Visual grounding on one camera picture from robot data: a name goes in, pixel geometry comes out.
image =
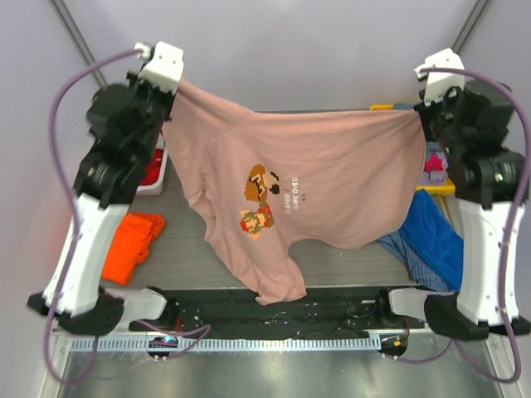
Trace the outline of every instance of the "white basket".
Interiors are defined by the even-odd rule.
[[[136,189],[136,194],[139,196],[154,196],[160,195],[163,191],[163,179],[164,172],[166,170],[166,163],[168,163],[168,150],[164,144],[164,139],[162,136],[158,138],[157,149],[164,149],[163,152],[163,161],[160,164],[160,173],[158,175],[157,181],[151,185],[143,185]]]

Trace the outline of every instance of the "yellow basket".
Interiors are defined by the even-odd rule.
[[[393,106],[394,105],[390,104],[377,104],[372,105],[371,110],[390,110],[393,108]],[[446,179],[445,185],[430,185],[426,187],[417,187],[417,191],[420,191],[421,189],[426,189],[430,195],[441,195],[443,197],[455,193],[455,185],[450,180],[450,178]]]

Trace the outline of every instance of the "plaid fabric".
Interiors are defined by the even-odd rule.
[[[377,240],[389,253],[397,257],[407,268],[411,279],[436,292],[450,292],[450,287],[430,268],[402,238],[400,232],[385,235]]]

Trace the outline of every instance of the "pixel art character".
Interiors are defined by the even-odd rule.
[[[271,228],[275,223],[269,205],[265,201],[260,202],[258,211],[240,211],[240,227],[247,232],[253,240],[258,239],[264,228]]]
[[[266,170],[263,164],[255,165],[247,178],[245,195],[248,201],[261,202],[267,199],[267,192],[280,193],[279,178]]]

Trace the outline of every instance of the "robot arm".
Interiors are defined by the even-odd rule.
[[[489,332],[506,334],[498,302],[499,254],[503,228],[524,169],[524,157],[502,146],[513,108],[489,85],[464,76],[432,73],[430,67],[464,69],[450,49],[426,58],[415,69],[427,77],[423,102],[415,107],[426,140],[436,140],[448,158],[448,174],[455,184],[464,229],[463,279],[456,294],[435,294],[418,289],[389,293],[392,312],[428,322],[441,335],[459,339],[485,339]],[[521,203],[514,235],[524,215]],[[516,335],[529,334],[531,325],[519,316],[514,295],[516,239],[509,247],[505,302]]]
[[[175,305],[156,288],[99,287],[114,233],[133,202],[151,163],[163,123],[169,120],[183,74],[183,51],[166,43],[137,44],[145,63],[128,73],[129,85],[96,92],[86,116],[95,143],[80,163],[74,190],[80,236],[59,297],[55,316],[74,334],[103,336],[119,323],[172,317]],[[46,289],[28,306],[47,315],[73,236],[73,224],[56,271]]]

